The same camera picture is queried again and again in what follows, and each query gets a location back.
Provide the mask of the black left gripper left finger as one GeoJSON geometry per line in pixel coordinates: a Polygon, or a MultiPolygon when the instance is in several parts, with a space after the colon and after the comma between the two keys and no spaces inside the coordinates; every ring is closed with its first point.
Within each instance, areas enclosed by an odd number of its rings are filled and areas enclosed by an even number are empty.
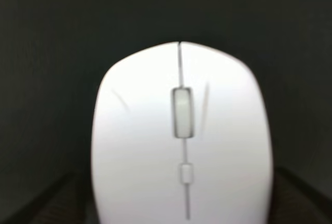
{"type": "Polygon", "coordinates": [[[66,174],[1,223],[100,223],[87,174],[66,174]]]}

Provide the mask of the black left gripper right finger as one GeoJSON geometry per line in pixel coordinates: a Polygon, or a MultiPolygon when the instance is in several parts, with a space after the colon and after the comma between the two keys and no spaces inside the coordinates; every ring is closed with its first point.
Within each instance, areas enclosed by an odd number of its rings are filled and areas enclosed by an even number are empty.
{"type": "Polygon", "coordinates": [[[277,168],[268,223],[331,223],[331,199],[290,171],[277,168]]]}

